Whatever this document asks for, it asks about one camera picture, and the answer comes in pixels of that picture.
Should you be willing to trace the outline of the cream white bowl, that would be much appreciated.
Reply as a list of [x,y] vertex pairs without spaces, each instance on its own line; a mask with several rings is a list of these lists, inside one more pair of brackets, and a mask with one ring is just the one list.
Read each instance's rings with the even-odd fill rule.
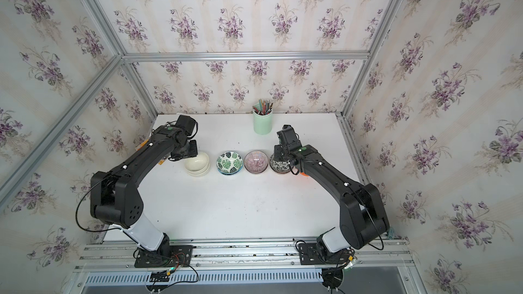
[[199,152],[196,157],[185,159],[184,168],[190,176],[200,177],[208,172],[210,165],[208,154]]

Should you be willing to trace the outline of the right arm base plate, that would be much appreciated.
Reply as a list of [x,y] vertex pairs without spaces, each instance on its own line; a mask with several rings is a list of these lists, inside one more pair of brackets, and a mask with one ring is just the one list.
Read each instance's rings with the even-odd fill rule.
[[354,260],[355,250],[342,249],[331,253],[325,246],[318,243],[307,243],[299,240],[294,244],[299,254],[301,265],[347,265]]

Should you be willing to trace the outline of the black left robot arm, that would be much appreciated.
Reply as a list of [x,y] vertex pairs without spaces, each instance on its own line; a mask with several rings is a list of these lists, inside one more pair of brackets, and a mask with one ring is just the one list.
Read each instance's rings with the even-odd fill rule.
[[138,190],[146,175],[163,160],[179,161],[196,157],[198,123],[166,124],[132,156],[110,171],[91,178],[90,213],[106,225],[114,225],[143,251],[166,257],[170,254],[168,235],[158,230],[144,214]]

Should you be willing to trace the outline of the green leaf pattern bowl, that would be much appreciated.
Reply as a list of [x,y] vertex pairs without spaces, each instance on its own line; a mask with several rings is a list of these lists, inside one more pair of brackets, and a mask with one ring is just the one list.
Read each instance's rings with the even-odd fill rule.
[[242,170],[244,161],[238,152],[227,151],[218,156],[216,166],[221,174],[234,175]]

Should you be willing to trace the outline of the purple striped bowl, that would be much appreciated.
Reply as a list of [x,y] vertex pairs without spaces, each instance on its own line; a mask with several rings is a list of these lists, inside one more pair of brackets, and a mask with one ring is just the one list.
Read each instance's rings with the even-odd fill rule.
[[244,158],[244,166],[251,174],[261,174],[269,164],[269,158],[263,151],[251,151]]

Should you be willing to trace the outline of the coloured pencils bundle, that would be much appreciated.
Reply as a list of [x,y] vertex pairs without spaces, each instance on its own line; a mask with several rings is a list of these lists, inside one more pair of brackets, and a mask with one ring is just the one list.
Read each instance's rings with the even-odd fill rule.
[[259,99],[258,102],[256,102],[253,105],[253,113],[257,114],[259,116],[269,115],[272,112],[272,109],[273,109],[273,102],[271,102],[270,100]]

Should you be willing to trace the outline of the black white floral bowl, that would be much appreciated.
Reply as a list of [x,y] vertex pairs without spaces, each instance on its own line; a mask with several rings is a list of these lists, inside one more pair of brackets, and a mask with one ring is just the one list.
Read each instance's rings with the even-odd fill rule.
[[271,169],[278,174],[287,174],[290,172],[290,165],[287,161],[270,160],[269,165]]

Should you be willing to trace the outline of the mint green pencil cup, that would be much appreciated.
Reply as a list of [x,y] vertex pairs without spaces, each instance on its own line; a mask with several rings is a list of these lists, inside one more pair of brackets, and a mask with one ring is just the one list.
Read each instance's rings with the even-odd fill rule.
[[260,114],[256,110],[253,111],[253,129],[258,135],[267,135],[272,131],[272,115],[273,113]]

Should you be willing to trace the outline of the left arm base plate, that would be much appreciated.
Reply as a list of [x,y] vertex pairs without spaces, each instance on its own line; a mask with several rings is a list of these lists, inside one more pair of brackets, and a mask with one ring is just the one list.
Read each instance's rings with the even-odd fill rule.
[[168,253],[161,255],[154,251],[137,248],[133,253],[135,268],[174,268],[190,264],[193,253],[192,245],[171,246]]

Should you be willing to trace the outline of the yellow illustrated children's book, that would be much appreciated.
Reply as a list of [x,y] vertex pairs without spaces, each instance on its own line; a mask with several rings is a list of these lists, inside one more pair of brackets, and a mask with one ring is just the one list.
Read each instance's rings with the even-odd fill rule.
[[145,152],[145,157],[152,159],[157,162],[158,165],[162,165],[166,161],[166,150],[170,147],[167,140],[153,140],[149,138],[144,140],[141,144],[136,147],[136,151]]

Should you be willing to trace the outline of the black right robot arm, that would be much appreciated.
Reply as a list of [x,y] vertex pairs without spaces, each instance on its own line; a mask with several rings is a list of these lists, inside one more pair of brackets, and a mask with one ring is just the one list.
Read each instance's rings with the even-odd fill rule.
[[275,161],[290,164],[320,184],[339,205],[339,225],[318,237],[319,247],[329,253],[343,249],[359,250],[390,229],[381,194],[375,185],[362,185],[332,166],[310,146],[293,151],[277,144]]

